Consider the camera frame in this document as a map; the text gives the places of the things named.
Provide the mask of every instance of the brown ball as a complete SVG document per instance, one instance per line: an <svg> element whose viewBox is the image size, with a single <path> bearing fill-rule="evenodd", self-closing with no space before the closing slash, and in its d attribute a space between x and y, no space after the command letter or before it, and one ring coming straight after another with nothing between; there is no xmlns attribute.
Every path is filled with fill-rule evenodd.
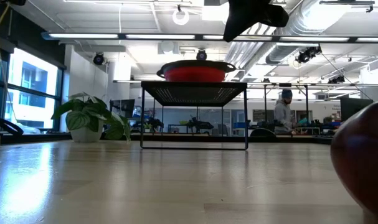
<svg viewBox="0 0 378 224"><path fill-rule="evenodd" d="M347 191L378 218L378 102L339 128L331 159Z"/></svg>

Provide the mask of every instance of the metal rack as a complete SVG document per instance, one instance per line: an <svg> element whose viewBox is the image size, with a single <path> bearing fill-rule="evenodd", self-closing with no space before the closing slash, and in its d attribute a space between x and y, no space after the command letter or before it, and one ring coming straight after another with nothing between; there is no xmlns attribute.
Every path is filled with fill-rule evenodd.
<svg viewBox="0 0 378 224"><path fill-rule="evenodd" d="M162 106L162 122L164 120L165 106L195 106L197 107L221 107L222 108L222 124L224 106L243 93L244 110L247 111L247 84L246 83L181 83L181 82L141 82L142 102L141 107L144 108L144 95L146 91L154 97ZM248 149L248 114L245 117L245 147L241 150ZM141 114L141 123L144 124L144 114ZM146 147L143 146L144 126L140 131L140 146L143 149L176 149L175 147ZM178 149L206 149L210 148L190 148L180 147ZM238 150L232 148L223 148L223 150Z"/></svg>

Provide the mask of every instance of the red pot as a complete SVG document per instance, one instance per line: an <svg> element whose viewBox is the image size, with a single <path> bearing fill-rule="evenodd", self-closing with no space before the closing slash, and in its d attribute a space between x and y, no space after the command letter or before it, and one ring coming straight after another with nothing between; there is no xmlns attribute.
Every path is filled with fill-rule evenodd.
<svg viewBox="0 0 378 224"><path fill-rule="evenodd" d="M157 72L168 82L222 82L236 67L226 62L180 60L163 65Z"/></svg>

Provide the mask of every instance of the white planter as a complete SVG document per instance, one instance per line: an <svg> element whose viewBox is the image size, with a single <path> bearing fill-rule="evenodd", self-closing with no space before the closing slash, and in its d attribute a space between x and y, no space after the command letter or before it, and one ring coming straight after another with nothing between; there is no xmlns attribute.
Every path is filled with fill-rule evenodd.
<svg viewBox="0 0 378 224"><path fill-rule="evenodd" d="M80 128L71 131L71 137L75 142L97 142L100 140L103 132L103 121L99 120L99 130L91 131L89 128Z"/></svg>

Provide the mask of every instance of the computer monitor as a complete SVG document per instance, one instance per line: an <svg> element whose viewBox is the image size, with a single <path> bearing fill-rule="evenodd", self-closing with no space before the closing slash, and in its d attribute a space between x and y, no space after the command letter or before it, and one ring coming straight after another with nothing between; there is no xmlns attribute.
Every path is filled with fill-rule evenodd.
<svg viewBox="0 0 378 224"><path fill-rule="evenodd" d="M341 98L341 122L373 103L373 100Z"/></svg>
<svg viewBox="0 0 378 224"><path fill-rule="evenodd" d="M132 118L135 100L111 100L111 111L125 118Z"/></svg>

